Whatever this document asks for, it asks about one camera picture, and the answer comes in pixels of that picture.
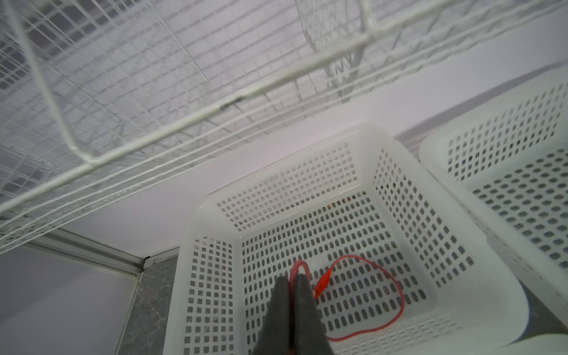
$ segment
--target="white plastic basket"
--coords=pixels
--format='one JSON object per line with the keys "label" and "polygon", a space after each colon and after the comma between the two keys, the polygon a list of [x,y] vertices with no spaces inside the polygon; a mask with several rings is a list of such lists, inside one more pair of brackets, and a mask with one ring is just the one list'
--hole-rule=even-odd
{"label": "white plastic basket", "polygon": [[[528,319],[517,279],[485,235],[399,142],[373,126],[330,137],[204,199],[179,253],[164,354],[247,354],[274,280],[298,259],[312,285],[336,258],[386,267],[407,308],[336,354],[467,354],[510,343]],[[343,262],[318,300],[328,336],[398,312],[394,284]]]}
{"label": "white plastic basket", "polygon": [[512,271],[568,325],[568,68],[452,120],[420,160]]}
{"label": "white plastic basket", "polygon": [[565,355],[568,335],[544,334],[504,346],[483,355]]}

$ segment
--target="white wire rack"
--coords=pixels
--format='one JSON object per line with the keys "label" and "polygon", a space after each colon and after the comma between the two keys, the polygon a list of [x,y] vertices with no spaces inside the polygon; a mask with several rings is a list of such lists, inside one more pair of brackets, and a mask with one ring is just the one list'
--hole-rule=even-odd
{"label": "white wire rack", "polygon": [[0,252],[567,3],[4,0]]}

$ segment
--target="wire mesh basket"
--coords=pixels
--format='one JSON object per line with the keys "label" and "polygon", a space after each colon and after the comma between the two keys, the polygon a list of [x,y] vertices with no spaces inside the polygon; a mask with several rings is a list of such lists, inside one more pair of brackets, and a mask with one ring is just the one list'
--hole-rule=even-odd
{"label": "wire mesh basket", "polygon": [[426,138],[420,160],[568,325],[567,93],[568,68],[546,72]]}
{"label": "wire mesh basket", "polygon": [[0,252],[565,4],[4,0]]}
{"label": "wire mesh basket", "polygon": [[[468,354],[524,330],[524,292],[482,231],[400,143],[358,126],[209,195],[189,214],[164,354],[250,353],[274,281],[297,260],[312,287],[356,254],[386,268],[406,307],[383,331],[332,343],[336,354]],[[317,300],[328,336],[387,323],[392,279],[343,260]]]}

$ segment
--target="red wire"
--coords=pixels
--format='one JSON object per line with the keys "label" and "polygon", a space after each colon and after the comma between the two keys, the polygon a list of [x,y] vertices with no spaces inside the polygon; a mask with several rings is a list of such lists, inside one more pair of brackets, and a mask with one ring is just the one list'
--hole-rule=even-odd
{"label": "red wire", "polygon": [[[394,284],[395,284],[395,286],[398,289],[398,292],[400,294],[400,300],[401,300],[402,304],[400,305],[400,311],[398,311],[397,315],[393,319],[391,319],[389,322],[387,322],[386,324],[384,324],[380,327],[372,328],[372,329],[364,329],[362,331],[351,333],[349,335],[339,337],[339,338],[327,337],[327,339],[329,341],[343,341],[343,340],[347,340],[351,337],[354,337],[355,335],[364,334],[364,333],[372,333],[372,332],[376,332],[376,331],[380,331],[382,329],[385,329],[386,327],[392,325],[392,323],[396,322],[400,318],[400,316],[402,316],[402,312],[404,312],[404,307],[406,305],[406,303],[404,302],[404,293],[402,292],[402,288],[401,288],[400,284],[398,283],[398,281],[394,277],[392,277],[392,275],[387,270],[383,269],[382,267],[377,265],[375,262],[369,261],[369,260],[367,260],[363,257],[356,256],[356,255],[344,255],[344,256],[340,257],[339,259],[337,259],[336,261],[333,262],[333,264],[331,265],[329,270],[325,273],[325,275],[321,276],[320,281],[318,282],[318,285],[316,286],[316,288],[318,288],[318,286],[320,286],[319,287],[319,288],[321,288],[320,294],[323,291],[323,289],[327,287],[327,283],[329,282],[329,276],[331,275],[332,270],[335,267],[335,264],[337,264],[340,260],[345,259],[345,258],[355,258],[355,259],[358,259],[358,260],[361,260],[361,261],[365,261],[365,262],[373,265],[375,268],[379,269],[380,271],[384,272],[385,275],[387,275],[390,279],[392,279],[394,281]],[[310,275],[310,269],[308,268],[308,264],[303,260],[297,261],[294,264],[294,266],[292,267],[292,271],[290,272],[290,300],[292,302],[292,309],[293,309],[293,306],[294,306],[294,304],[293,304],[293,300],[294,300],[294,280],[296,279],[296,275],[298,274],[300,266],[302,266],[304,268],[304,271],[306,271],[306,275],[308,275],[308,277]]]}

